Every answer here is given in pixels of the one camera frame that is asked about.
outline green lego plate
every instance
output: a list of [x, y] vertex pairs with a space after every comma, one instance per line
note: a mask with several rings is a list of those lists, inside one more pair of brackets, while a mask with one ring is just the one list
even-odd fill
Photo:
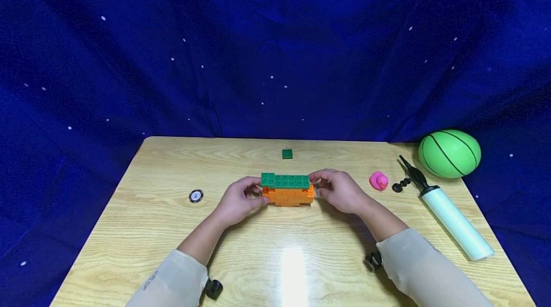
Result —
[[268, 188], [274, 188], [276, 186], [276, 174], [263, 172], [260, 175], [260, 186], [265, 186]]
[[293, 150], [282, 150], [281, 155], [283, 159], [292, 159], [293, 158]]
[[297, 188], [309, 188], [309, 177], [307, 175], [296, 175]]

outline black clip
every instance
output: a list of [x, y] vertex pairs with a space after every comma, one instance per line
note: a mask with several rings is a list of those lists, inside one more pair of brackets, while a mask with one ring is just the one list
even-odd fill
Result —
[[369, 267], [369, 271], [373, 272], [382, 267], [382, 256], [380, 252], [372, 252], [366, 256], [364, 263]]
[[222, 286], [222, 283], [220, 283], [220, 281], [217, 281], [216, 279], [211, 281], [210, 278], [207, 278], [207, 284], [205, 285], [204, 292], [208, 297], [216, 300], [218, 299], [218, 296], [220, 296], [220, 294], [222, 293], [222, 290], [224, 290], [224, 286]]

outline orange lego brick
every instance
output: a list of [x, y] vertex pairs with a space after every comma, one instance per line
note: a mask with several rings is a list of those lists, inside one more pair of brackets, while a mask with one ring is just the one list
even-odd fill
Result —
[[298, 207], [313, 202], [313, 185], [309, 188], [262, 188], [262, 196], [268, 197], [268, 203], [279, 207]]

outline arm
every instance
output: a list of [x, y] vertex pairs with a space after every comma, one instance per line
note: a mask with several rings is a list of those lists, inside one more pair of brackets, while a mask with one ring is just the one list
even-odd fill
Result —
[[325, 169], [309, 177], [311, 181], [320, 180], [320, 197], [364, 221], [377, 241], [388, 277], [419, 306], [492, 306], [461, 270], [367, 195], [348, 173]]
[[207, 282], [207, 263], [222, 232], [265, 205], [258, 177], [231, 184], [216, 209], [182, 241], [131, 297], [127, 307], [196, 307]]

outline person's left hand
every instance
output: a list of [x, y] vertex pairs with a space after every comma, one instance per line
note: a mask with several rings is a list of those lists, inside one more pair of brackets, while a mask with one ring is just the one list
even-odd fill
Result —
[[258, 184], [260, 178], [255, 176], [246, 176], [232, 183], [214, 209], [213, 216], [227, 228], [242, 221], [254, 209], [266, 205], [267, 197], [253, 198], [262, 192]]

